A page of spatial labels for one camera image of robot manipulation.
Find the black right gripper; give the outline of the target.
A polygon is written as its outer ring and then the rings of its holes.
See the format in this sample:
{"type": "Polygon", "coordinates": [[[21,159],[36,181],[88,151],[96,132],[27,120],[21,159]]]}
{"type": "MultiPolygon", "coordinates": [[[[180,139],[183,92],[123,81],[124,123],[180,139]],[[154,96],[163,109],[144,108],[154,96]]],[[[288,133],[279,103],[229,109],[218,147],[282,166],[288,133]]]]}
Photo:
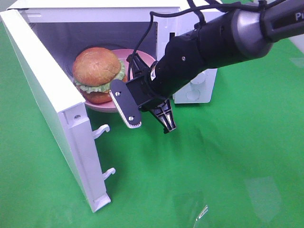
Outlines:
{"type": "Polygon", "coordinates": [[[152,90],[149,79],[155,78],[155,69],[151,70],[138,53],[130,54],[126,61],[128,66],[128,80],[144,76],[140,82],[140,89],[143,93],[144,101],[140,103],[139,110],[143,112],[149,111],[163,126],[163,133],[169,133],[176,129],[173,118],[171,103],[168,98],[156,94],[152,90]]]}

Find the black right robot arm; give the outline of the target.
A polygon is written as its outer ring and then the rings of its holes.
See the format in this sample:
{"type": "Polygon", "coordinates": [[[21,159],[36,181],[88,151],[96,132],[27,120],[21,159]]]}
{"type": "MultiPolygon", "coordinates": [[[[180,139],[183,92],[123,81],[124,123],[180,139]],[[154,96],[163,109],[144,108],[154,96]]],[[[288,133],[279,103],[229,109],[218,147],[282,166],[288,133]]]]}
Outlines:
{"type": "Polygon", "coordinates": [[[125,108],[118,107],[129,128],[141,125],[140,111],[150,112],[168,133],[175,128],[169,97],[206,69],[264,57],[275,42],[303,34],[301,0],[261,0],[257,6],[208,1],[207,9],[222,15],[206,22],[201,7],[191,7],[199,23],[172,37],[164,56],[147,66],[136,52],[128,57],[133,79],[126,84],[125,108]]]}

